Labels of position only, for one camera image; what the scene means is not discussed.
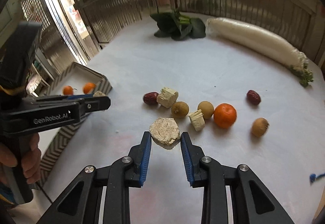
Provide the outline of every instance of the black device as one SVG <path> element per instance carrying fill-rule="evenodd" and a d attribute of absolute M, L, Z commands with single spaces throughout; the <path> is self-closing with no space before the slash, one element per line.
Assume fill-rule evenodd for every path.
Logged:
<path fill-rule="evenodd" d="M 130 224 L 129 188 L 140 188 L 146 180 L 150 150 L 151 135 L 144 132 L 128 156 L 99 169 L 86 166 L 37 224 L 97 224 L 104 186 L 103 224 Z M 181 150 L 190 185 L 204 188 L 201 224 L 228 224 L 225 186 L 230 186 L 234 224 L 294 224 L 247 165 L 221 165 L 193 145 L 187 132 L 182 133 Z"/>
<path fill-rule="evenodd" d="M 33 185 L 26 183 L 21 167 L 33 133 L 78 123 L 85 113 L 105 110 L 111 105 L 107 96 L 25 97 L 26 78 L 41 33 L 41 23 L 19 23 L 3 47 L 5 54 L 0 64 L 0 143 L 18 160 L 16 167 L 3 166 L 3 171 L 18 204 L 33 199 Z"/>

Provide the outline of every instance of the green leafy vegetable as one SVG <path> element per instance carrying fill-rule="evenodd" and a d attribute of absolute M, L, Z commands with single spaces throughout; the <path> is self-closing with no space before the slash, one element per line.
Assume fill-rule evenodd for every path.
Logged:
<path fill-rule="evenodd" d="M 303 64 L 303 70 L 298 71 L 293 68 L 293 66 L 290 66 L 290 71 L 297 77 L 300 78 L 300 84 L 303 87 L 307 87 L 309 82 L 313 82 L 313 72 L 307 69 L 308 64 Z"/>
<path fill-rule="evenodd" d="M 204 38 L 205 25 L 199 18 L 190 18 L 182 15 L 178 10 L 150 15 L 157 22 L 159 30 L 154 33 L 157 38 L 171 36 L 173 40 L 183 40 L 186 36 L 191 38 Z"/>

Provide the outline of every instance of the white tablecloth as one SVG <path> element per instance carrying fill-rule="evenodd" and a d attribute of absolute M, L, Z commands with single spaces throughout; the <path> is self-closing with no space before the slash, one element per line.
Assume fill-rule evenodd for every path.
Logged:
<path fill-rule="evenodd" d="M 153 36 L 156 30 L 150 18 L 131 25 L 88 64 L 112 83 L 112 105 L 90 115 L 66 147 L 45 184 L 49 196 L 57 198 L 85 166 L 104 167 L 127 155 L 158 117 L 170 117 L 170 109 L 142 102 L 145 93 L 167 86 L 179 92 L 178 100 L 190 111 L 204 100 L 233 105 L 238 117 L 229 130 L 211 119 L 196 132 L 184 118 L 177 121 L 180 131 L 188 131 L 205 155 L 223 165 L 247 164 L 296 224 L 311 223 L 325 184 L 309 183 L 311 173 L 325 171 L 320 69 L 310 63 L 315 82 L 303 88 L 286 68 L 247 48 L 208 37 L 159 39 Z M 257 108 L 245 100 L 250 89 L 262 98 Z M 250 136 L 258 117 L 270 123 L 261 139 Z M 180 145 L 165 150 L 153 143 L 147 181 L 130 190 L 131 222 L 198 224 L 202 199 L 203 189 L 191 188 L 186 180 Z"/>

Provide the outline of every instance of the triangular cutout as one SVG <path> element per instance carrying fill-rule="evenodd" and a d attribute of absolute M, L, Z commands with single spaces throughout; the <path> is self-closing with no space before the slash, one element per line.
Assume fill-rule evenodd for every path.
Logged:
<path fill-rule="evenodd" d="M 274 205 L 269 198 L 264 194 L 261 188 L 256 184 L 255 181 L 249 181 L 251 188 L 251 194 L 253 196 L 255 210 L 258 215 L 264 214 L 274 210 Z"/>
<path fill-rule="evenodd" d="M 76 215 L 83 185 L 84 182 L 79 182 L 75 185 L 75 187 L 57 207 L 58 212 L 65 213 L 70 216 Z"/>

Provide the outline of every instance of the tray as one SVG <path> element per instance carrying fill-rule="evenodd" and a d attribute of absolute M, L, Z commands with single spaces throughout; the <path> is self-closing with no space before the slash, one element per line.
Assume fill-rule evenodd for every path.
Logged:
<path fill-rule="evenodd" d="M 75 90 L 74 94 L 83 94 L 82 87 L 85 83 L 92 82 L 96 84 L 96 88 L 93 92 L 101 91 L 105 95 L 112 89 L 110 82 L 107 78 L 97 73 L 86 66 L 73 62 L 61 75 L 58 76 L 52 85 L 48 88 L 45 95 L 61 95 L 62 89 L 66 85 L 70 85 Z M 40 133 L 40 149 L 45 149 L 43 157 L 41 159 L 41 179 L 39 181 L 40 186 L 43 186 L 51 173 L 56 161 L 59 159 L 61 153 L 68 145 L 76 131 L 81 124 L 86 120 L 88 115 L 83 116 L 81 121 L 77 124 L 64 126 L 62 128 L 56 128 L 50 131 Z"/>

